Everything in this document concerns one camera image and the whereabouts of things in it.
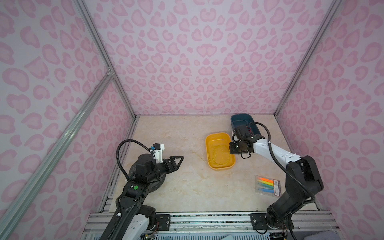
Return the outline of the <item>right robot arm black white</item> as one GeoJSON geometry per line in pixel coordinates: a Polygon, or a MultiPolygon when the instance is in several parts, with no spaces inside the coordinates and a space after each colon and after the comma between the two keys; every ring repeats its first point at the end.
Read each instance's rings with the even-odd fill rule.
{"type": "Polygon", "coordinates": [[[316,201],[324,184],[314,158],[290,153],[272,143],[269,129],[258,122],[233,127],[231,155],[252,154],[274,162],[285,174],[285,192],[267,210],[262,221],[268,229],[286,226],[293,231],[292,216],[316,201]]]}

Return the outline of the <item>yellow plastic tray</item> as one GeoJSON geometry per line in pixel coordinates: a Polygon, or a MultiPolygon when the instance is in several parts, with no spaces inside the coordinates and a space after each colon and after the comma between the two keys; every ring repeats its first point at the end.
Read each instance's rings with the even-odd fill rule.
{"type": "Polygon", "coordinates": [[[215,133],[206,137],[207,162],[215,171],[227,170],[236,163],[234,155],[230,154],[231,138],[227,133],[215,133]]]}

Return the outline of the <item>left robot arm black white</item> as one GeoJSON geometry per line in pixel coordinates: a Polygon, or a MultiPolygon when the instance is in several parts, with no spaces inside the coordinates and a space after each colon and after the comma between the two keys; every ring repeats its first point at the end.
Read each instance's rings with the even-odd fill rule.
{"type": "Polygon", "coordinates": [[[167,174],[177,171],[184,156],[171,156],[157,163],[151,154],[142,154],[134,163],[132,177],[116,198],[116,211],[101,240],[138,240],[156,227],[156,209],[144,205],[156,185],[162,185],[167,174]]]}

